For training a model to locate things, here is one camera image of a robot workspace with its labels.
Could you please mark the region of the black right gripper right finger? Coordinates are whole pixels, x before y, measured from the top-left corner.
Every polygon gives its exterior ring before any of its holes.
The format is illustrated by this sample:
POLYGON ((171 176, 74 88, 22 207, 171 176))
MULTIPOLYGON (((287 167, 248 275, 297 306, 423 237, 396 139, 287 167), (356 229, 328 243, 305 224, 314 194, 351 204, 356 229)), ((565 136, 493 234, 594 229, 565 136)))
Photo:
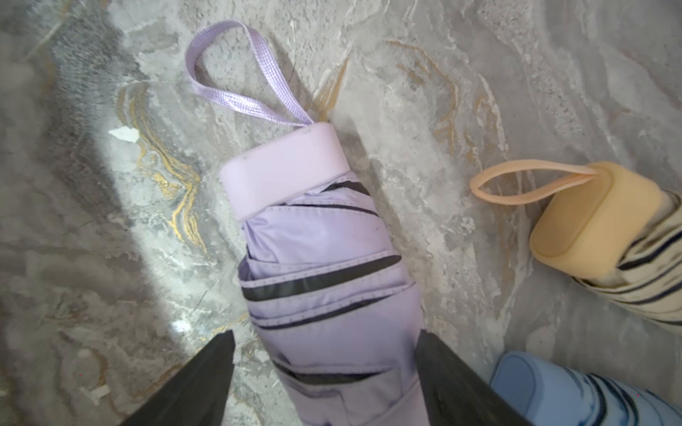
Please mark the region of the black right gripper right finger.
POLYGON ((415 357, 431 425, 530 426, 438 335, 421 331, 415 357))

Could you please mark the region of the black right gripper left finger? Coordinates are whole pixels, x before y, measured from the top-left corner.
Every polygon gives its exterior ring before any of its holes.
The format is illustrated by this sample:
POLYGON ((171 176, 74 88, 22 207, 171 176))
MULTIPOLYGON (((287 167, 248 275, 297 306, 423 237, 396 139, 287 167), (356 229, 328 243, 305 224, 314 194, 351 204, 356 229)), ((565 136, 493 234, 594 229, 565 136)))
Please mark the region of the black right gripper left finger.
POLYGON ((213 337, 134 414, 128 426, 222 424, 234 373, 234 334, 213 337))

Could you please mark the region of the purple umbrella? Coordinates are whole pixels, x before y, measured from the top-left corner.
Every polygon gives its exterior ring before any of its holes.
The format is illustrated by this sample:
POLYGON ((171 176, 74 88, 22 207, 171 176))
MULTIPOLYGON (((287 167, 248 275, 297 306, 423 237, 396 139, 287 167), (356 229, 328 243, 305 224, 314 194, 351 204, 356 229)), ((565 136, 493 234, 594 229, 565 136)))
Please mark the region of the purple umbrella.
POLYGON ((267 43, 246 34, 289 110, 194 83, 195 92, 291 132, 229 160, 220 180, 246 240, 250 321, 305 425, 426 425, 415 351, 421 298, 333 125, 315 122, 267 43))

